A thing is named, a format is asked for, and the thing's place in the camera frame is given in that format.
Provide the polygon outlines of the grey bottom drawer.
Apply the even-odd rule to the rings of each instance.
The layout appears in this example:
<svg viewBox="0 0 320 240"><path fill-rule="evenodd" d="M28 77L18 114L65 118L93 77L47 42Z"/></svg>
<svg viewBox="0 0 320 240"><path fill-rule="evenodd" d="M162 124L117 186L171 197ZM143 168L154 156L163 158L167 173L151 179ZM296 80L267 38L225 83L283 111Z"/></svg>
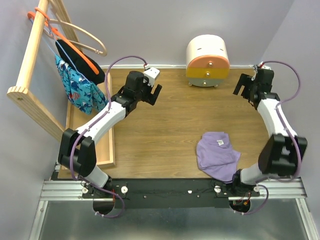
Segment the grey bottom drawer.
<svg viewBox="0 0 320 240"><path fill-rule="evenodd" d="M217 88L224 79L220 78L191 78L188 77L188 84L189 86L196 86L201 88Z"/></svg>

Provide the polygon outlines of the orange top drawer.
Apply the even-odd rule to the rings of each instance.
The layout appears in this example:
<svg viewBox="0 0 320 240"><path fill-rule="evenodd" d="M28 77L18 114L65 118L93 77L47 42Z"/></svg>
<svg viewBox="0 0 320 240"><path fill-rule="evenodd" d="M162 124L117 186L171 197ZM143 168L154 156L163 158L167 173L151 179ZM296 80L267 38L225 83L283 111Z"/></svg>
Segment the orange top drawer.
<svg viewBox="0 0 320 240"><path fill-rule="evenodd" d="M188 68L230 68L229 60L219 55L198 56L190 61Z"/></svg>

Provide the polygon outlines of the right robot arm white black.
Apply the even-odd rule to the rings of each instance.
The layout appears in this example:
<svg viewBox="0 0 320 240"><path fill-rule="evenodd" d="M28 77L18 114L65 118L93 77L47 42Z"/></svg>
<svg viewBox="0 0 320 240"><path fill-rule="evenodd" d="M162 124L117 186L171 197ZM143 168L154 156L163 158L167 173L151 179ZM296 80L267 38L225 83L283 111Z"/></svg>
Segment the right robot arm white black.
<svg viewBox="0 0 320 240"><path fill-rule="evenodd" d="M274 71L257 66L254 75L241 74L233 91L240 94L260 114L269 139L259 154L257 163L237 170L230 191L241 196L266 180L289 182L298 177L308 141L290 126L282 110L282 101L272 92Z"/></svg>

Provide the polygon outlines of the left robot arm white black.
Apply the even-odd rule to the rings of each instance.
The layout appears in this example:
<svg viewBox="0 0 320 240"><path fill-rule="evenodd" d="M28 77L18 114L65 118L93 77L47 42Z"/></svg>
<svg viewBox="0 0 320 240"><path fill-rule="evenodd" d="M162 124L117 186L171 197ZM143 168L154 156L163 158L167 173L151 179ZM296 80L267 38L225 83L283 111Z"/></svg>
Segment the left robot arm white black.
<svg viewBox="0 0 320 240"><path fill-rule="evenodd" d="M162 86L155 84L160 70L150 67L144 72L130 71L124 86L89 122L76 130L67 128L61 138L58 163L93 184L101 198L111 191L111 177L97 165L96 144L118 122L125 119L142 101L154 105Z"/></svg>

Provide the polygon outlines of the orange hanger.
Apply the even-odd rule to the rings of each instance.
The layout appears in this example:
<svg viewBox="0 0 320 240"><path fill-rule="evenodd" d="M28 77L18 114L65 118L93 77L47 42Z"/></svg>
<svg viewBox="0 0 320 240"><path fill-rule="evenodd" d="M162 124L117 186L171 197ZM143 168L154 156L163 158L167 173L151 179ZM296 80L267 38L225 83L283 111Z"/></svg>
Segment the orange hanger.
<svg viewBox="0 0 320 240"><path fill-rule="evenodd" d="M69 47L71 47L85 62L86 64L91 68L91 70L98 75L99 70L95 67L95 65L70 41L68 40L62 33L59 32L59 30L55 27L52 27L50 25L50 18L42 9L39 7L34 8L37 13L40 13L44 16L44 25L48 28L49 32L48 35L53 38L56 42L58 41L57 37L59 37L61 40L63 40Z"/></svg>

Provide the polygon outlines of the wooden hanger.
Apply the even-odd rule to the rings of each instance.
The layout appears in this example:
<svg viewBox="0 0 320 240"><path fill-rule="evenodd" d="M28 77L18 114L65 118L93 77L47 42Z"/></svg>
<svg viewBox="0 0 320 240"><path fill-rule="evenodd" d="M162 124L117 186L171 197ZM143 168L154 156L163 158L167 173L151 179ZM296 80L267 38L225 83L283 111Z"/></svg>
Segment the wooden hanger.
<svg viewBox="0 0 320 240"><path fill-rule="evenodd" d="M56 24L61 27L64 36L73 43L79 50L88 50L99 56L107 55L107 48L96 36L86 31L85 29L73 24L67 12L67 9L62 0L48 0L48 8L51 10L54 18L50 20L51 24ZM83 44L80 42L76 32L80 32L99 45L99 48Z"/></svg>

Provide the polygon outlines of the blue shark pattern garment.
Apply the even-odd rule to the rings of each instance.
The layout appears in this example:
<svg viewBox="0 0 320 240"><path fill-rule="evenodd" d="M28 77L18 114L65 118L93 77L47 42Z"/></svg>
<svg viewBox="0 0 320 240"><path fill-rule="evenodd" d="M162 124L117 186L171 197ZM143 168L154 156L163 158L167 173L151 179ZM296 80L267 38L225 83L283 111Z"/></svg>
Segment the blue shark pattern garment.
<svg viewBox="0 0 320 240"><path fill-rule="evenodd" d="M108 100L97 85L84 78L57 54L55 65L66 96L76 108L90 115L93 110L100 112L106 107Z"/></svg>

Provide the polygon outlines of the wooden tray base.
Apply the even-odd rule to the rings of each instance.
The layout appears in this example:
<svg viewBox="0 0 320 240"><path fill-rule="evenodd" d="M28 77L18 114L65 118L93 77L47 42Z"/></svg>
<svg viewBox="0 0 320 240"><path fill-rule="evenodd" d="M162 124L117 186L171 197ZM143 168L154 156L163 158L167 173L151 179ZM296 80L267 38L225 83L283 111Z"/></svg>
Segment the wooden tray base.
<svg viewBox="0 0 320 240"><path fill-rule="evenodd" d="M84 125L93 117L98 114L96 110L93 110L91 114L86 114L76 108L69 101L67 104L66 114L66 126L65 128L77 129ZM115 141L114 141L114 129L111 128L100 141L95 144L97 165L100 168L114 167L116 165L115 160Z"/></svg>

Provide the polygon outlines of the purple cloth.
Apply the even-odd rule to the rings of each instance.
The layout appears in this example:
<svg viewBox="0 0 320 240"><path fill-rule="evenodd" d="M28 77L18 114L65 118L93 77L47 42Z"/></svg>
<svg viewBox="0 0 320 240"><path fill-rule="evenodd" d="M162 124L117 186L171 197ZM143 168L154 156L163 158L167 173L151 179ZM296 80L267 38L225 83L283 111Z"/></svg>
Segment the purple cloth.
<svg viewBox="0 0 320 240"><path fill-rule="evenodd" d="M196 145L198 168L224 183L232 182L240 157L241 153L233 149L225 132L206 132Z"/></svg>

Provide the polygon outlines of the black garment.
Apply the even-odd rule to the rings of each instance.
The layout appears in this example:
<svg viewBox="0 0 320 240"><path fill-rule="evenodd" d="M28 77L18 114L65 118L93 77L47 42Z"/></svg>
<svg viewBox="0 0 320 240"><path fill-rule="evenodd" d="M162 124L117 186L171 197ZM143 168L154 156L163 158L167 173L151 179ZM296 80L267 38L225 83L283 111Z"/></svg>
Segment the black garment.
<svg viewBox="0 0 320 240"><path fill-rule="evenodd" d="M104 82L105 80L105 72L100 68L100 66L90 57L85 55L88 60L92 62L92 64L97 68L98 74L91 69L91 67L85 62L85 60L76 53L66 42L63 40L57 40L55 42L55 46L59 52L60 57L68 63L72 68L75 67L77 70L82 73L88 80L98 85Z"/></svg>

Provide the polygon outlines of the wooden clothes rack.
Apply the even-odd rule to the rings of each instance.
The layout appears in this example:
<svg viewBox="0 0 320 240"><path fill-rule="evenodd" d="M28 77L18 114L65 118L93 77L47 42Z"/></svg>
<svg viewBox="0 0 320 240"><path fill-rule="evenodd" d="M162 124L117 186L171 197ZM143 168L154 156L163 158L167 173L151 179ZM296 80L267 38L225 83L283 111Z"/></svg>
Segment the wooden clothes rack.
<svg viewBox="0 0 320 240"><path fill-rule="evenodd" d="M32 28L27 13L38 3L0 2L0 159L21 165L53 162L60 145L7 95L18 79ZM54 44L43 36L29 89L59 123L65 124L67 97L56 69L54 49Z"/></svg>

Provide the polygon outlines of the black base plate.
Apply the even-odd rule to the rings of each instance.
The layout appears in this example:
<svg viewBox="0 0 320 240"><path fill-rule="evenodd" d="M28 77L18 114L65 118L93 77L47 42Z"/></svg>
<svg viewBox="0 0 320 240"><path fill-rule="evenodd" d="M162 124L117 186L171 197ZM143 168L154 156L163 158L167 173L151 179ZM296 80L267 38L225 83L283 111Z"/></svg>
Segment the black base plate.
<svg viewBox="0 0 320 240"><path fill-rule="evenodd" d="M260 194L253 186L236 187L213 178L115 178L109 193L82 184L82 197L106 214L125 209L229 208L249 210L246 200Z"/></svg>

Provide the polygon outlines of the aluminium rail frame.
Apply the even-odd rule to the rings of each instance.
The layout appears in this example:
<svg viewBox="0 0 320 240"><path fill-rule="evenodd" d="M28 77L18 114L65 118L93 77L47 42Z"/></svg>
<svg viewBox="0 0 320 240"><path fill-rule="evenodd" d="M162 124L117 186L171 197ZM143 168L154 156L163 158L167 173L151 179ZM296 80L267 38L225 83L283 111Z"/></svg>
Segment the aluminium rail frame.
<svg viewBox="0 0 320 240"><path fill-rule="evenodd" d="M195 142L115 146L113 179L211 179L198 169ZM33 240L315 240L300 179L266 180L243 215L229 208L94 210L82 183L68 172L45 181L31 230Z"/></svg>

